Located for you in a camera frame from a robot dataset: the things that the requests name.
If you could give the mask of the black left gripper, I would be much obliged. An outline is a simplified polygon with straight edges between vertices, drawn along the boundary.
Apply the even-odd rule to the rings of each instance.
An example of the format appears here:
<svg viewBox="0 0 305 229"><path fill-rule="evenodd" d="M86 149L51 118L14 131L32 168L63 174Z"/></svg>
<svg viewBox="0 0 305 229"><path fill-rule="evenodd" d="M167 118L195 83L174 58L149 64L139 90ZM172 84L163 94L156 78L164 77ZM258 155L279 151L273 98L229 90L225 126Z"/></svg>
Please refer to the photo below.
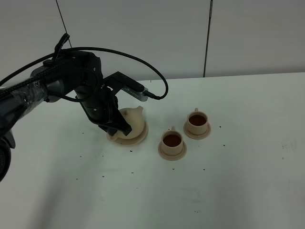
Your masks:
<svg viewBox="0 0 305 229"><path fill-rule="evenodd" d="M90 86L79 86L75 92L77 99L84 99L92 92L90 98L81 102L81 106L88 119L110 136L113 136L117 131L121 131L124 136L127 136L132 131L131 126L118 110L116 97L118 90L103 86L94 92Z"/></svg>

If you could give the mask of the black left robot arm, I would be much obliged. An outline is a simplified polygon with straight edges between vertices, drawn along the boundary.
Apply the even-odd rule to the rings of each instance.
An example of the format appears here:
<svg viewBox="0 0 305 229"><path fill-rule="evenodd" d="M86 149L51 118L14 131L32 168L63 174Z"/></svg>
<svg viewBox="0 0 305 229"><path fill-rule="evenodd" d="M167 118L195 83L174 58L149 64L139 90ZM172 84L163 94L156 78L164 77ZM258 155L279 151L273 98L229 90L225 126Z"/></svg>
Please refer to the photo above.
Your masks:
<svg viewBox="0 0 305 229"><path fill-rule="evenodd" d="M0 92L0 178L4 179L16 147L12 127L42 102L60 99L80 103L88 119L113 136L128 135L132 127L118 109L116 94L129 78L114 73L104 78L102 63L92 52L62 51L40 60L29 79Z"/></svg>

